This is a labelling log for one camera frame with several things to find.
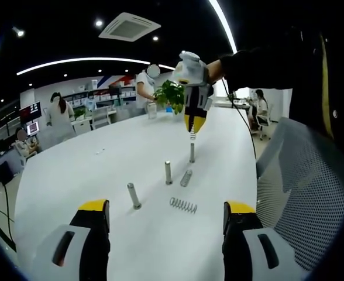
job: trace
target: glass jar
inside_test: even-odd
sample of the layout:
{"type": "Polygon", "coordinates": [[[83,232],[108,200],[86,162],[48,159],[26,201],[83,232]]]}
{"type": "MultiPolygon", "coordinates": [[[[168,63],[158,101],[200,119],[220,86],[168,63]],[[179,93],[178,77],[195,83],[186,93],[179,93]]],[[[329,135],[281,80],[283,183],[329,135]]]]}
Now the glass jar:
{"type": "Polygon", "coordinates": [[[149,102],[147,104],[147,114],[149,116],[149,119],[155,119],[156,118],[156,104],[155,104],[155,102],[149,102]]]}

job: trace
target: blue stripe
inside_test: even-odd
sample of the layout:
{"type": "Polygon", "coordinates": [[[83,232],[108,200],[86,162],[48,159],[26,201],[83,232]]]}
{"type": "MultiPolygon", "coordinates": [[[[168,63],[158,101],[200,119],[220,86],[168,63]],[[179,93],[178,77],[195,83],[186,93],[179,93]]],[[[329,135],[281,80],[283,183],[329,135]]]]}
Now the blue stripe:
{"type": "Polygon", "coordinates": [[[102,79],[98,82],[97,87],[99,88],[101,85],[103,85],[104,82],[106,82],[110,78],[111,76],[103,76],[102,79]]]}

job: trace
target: black ceiling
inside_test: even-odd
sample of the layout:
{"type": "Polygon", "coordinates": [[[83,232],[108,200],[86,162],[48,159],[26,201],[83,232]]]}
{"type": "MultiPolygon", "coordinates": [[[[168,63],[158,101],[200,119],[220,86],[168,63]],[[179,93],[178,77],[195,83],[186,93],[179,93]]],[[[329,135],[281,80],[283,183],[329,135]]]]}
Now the black ceiling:
{"type": "MultiPolygon", "coordinates": [[[[269,44],[290,27],[280,13],[280,1],[219,0],[237,49],[269,44]]],[[[29,88],[59,81],[97,76],[134,75],[145,65],[111,61],[65,63],[16,76],[18,71],[42,63],[78,57],[122,57],[175,66],[178,54],[188,50],[210,62],[231,52],[224,29],[209,0],[59,1],[55,4],[0,3],[0,100],[4,105],[29,88]],[[106,26],[122,12],[150,19],[161,28],[130,43],[100,39],[94,26],[106,26]],[[25,31],[18,38],[12,27],[25,31]]]]}

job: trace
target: floor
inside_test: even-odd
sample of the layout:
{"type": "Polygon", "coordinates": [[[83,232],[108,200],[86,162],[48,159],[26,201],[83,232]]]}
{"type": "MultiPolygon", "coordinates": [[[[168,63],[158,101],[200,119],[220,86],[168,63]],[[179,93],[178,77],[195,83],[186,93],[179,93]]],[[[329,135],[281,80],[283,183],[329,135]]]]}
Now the floor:
{"type": "MultiPolygon", "coordinates": [[[[267,128],[267,133],[269,136],[272,136],[277,123],[272,123],[269,128],[267,128]]],[[[266,148],[269,142],[269,136],[264,137],[263,140],[260,140],[258,134],[253,135],[253,141],[256,151],[256,159],[262,155],[264,149],[266,148]]],[[[9,218],[10,218],[10,228],[11,228],[11,235],[13,231],[13,220],[14,220],[14,210],[15,210],[15,203],[16,203],[16,196],[19,188],[21,174],[16,175],[11,182],[9,182],[6,186],[8,192],[8,201],[9,201],[9,218]]],[[[9,230],[8,230],[8,220],[7,220],[7,209],[6,209],[6,196],[4,187],[0,186],[0,229],[10,238],[9,230]]],[[[13,251],[7,244],[3,241],[0,237],[0,246],[4,249],[5,253],[9,257],[9,259],[13,262],[13,264],[17,267],[18,260],[17,254],[13,251]]]]}

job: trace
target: potted plant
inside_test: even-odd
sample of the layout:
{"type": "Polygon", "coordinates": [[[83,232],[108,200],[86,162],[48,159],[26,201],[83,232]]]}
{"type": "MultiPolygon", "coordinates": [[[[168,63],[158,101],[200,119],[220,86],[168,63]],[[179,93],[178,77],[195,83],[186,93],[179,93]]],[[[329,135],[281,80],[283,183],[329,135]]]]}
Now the potted plant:
{"type": "Polygon", "coordinates": [[[155,92],[154,96],[157,98],[156,102],[162,106],[166,106],[169,103],[176,115],[182,113],[184,109],[183,86],[167,80],[155,92]]]}
{"type": "Polygon", "coordinates": [[[85,108],[76,108],[74,109],[74,119],[80,120],[79,118],[82,116],[81,119],[84,119],[84,115],[86,113],[85,108]]]}

